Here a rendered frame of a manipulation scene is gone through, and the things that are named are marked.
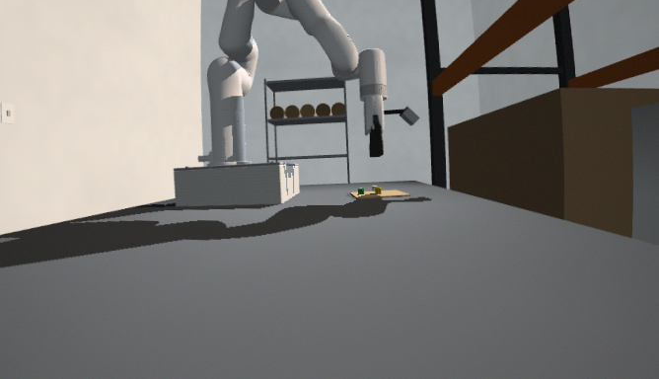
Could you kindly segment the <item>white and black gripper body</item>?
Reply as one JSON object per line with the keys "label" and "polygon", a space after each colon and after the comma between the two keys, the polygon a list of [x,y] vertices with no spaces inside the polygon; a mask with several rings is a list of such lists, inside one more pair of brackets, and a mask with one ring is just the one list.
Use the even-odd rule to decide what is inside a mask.
{"label": "white and black gripper body", "polygon": [[382,133],[384,131],[384,104],[383,101],[387,99],[386,95],[366,95],[360,98],[364,102],[364,125],[365,135],[367,136],[374,128],[373,115],[377,114],[380,125],[382,125]]}

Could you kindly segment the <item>tan square mat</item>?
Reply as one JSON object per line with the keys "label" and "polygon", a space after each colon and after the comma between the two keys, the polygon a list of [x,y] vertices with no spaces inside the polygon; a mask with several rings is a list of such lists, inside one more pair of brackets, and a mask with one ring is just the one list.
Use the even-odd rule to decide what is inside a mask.
{"label": "tan square mat", "polygon": [[382,190],[382,193],[375,193],[374,191],[364,191],[364,194],[358,192],[351,192],[356,199],[359,198],[378,198],[378,197],[396,197],[396,196],[410,196],[410,194],[399,190]]}

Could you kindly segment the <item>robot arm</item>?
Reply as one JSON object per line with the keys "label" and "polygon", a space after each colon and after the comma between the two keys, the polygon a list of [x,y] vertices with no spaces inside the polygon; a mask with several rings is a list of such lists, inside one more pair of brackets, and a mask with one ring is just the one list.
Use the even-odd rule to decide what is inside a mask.
{"label": "robot arm", "polygon": [[212,151],[198,156],[198,162],[210,162],[207,166],[252,163],[246,162],[243,96],[251,89],[256,70],[257,46],[251,36],[255,2],[266,14],[299,21],[327,54],[336,79],[359,79],[360,98],[387,96],[384,52],[369,48],[358,55],[321,0],[228,0],[218,41],[228,57],[216,58],[207,70]]}

